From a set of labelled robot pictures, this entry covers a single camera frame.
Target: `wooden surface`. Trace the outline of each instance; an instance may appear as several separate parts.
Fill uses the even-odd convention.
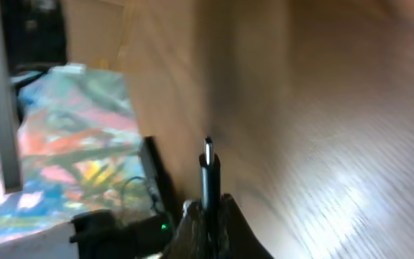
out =
[[[209,134],[276,258],[414,258],[414,0],[136,6],[125,73],[180,199]]]
[[[63,0],[68,61],[118,70],[126,0]]]

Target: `colorful painting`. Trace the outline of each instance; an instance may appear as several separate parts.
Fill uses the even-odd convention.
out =
[[[143,182],[128,184],[121,200],[124,182],[144,174],[142,138],[120,74],[51,72],[24,87],[19,101],[24,189],[5,195],[0,176],[0,243],[95,209],[124,213],[128,221],[151,215]]]

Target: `black cable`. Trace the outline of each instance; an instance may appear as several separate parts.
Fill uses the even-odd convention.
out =
[[[134,177],[131,177],[131,178],[127,179],[125,181],[125,183],[122,185],[122,187],[121,187],[121,215],[119,216],[119,219],[121,221],[124,218],[124,210],[126,209],[124,207],[124,192],[126,191],[126,186],[127,186],[127,184],[129,184],[130,182],[135,181],[135,180],[145,181],[146,179],[141,177],[141,176],[134,176]]]
[[[16,96],[18,96],[18,95],[19,95],[20,90],[21,90],[22,88],[24,88],[25,86],[27,86],[27,85],[29,85],[29,84],[33,83],[34,81],[36,81],[36,80],[40,79],[40,78],[41,78],[41,77],[43,77],[45,74],[46,74],[45,72],[40,72],[40,73],[39,73],[39,74],[37,74],[36,76],[32,76],[32,77],[29,77],[29,78],[25,78],[25,79],[22,79],[21,81],[19,81],[19,82],[17,82],[17,83],[13,83],[13,84],[12,84],[12,88],[14,88],[14,89],[15,89],[15,94],[16,94]]]
[[[127,184],[129,184],[130,182],[135,181],[135,180],[141,180],[141,181],[144,182],[144,184],[146,186],[146,189],[147,189],[147,193],[148,193],[148,195],[149,195],[149,197],[151,198],[151,201],[152,201],[151,210],[154,211],[156,214],[162,213],[157,209],[157,206],[156,206],[156,203],[158,201],[157,195],[151,193],[150,188],[147,184],[146,178],[141,177],[141,176],[134,176],[134,177],[131,177],[131,178],[127,179],[121,187],[121,193],[120,193],[121,194],[121,197],[120,197],[120,199],[121,199],[121,215],[119,216],[119,219],[121,221],[124,218],[124,211],[126,209],[125,206],[124,206],[124,195],[125,195],[125,191],[126,191],[126,186],[127,186]]]

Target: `wire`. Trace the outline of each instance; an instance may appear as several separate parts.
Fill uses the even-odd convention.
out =
[[[124,206],[124,193],[126,191],[126,186],[127,186],[127,184],[129,184],[130,182],[135,181],[135,180],[145,181],[146,179],[141,177],[141,176],[134,176],[134,177],[131,177],[131,178],[127,179],[124,182],[124,184],[122,185],[122,187],[121,187],[121,216],[119,216],[119,219],[121,221],[122,221],[122,218],[124,217],[124,210],[126,209],[125,206]]]
[[[156,194],[151,193],[150,188],[148,187],[147,179],[144,178],[144,177],[141,177],[141,176],[134,176],[134,177],[131,177],[131,178],[127,179],[121,187],[121,197],[120,197],[121,198],[121,215],[119,216],[119,219],[121,221],[124,218],[124,212],[125,212],[125,209],[126,209],[125,205],[124,205],[124,195],[125,195],[125,192],[126,192],[126,187],[130,182],[135,181],[135,180],[141,180],[145,183],[145,186],[147,188],[147,193],[148,193],[148,195],[149,195],[149,197],[151,198],[151,201],[152,201],[151,210],[154,211],[156,214],[162,213],[157,209],[156,203],[158,202],[158,198],[157,198]]]

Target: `black device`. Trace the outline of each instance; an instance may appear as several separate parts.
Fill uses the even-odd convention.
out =
[[[254,236],[232,195],[221,194],[221,164],[210,138],[206,138],[205,148],[199,156],[202,198],[185,202],[178,227],[175,213],[170,211],[126,226],[110,211],[82,214],[72,220],[76,234],[70,239],[78,243],[80,259],[143,258],[155,253],[162,253],[161,258],[166,259],[272,258]],[[144,167],[162,170],[152,138],[145,139],[143,151]],[[170,183],[164,182],[162,175],[153,171],[148,176],[159,187],[166,183],[160,194],[167,206],[173,204],[173,198],[167,197]]]
[[[0,0],[0,7],[10,74],[33,63],[67,62],[61,1]]]

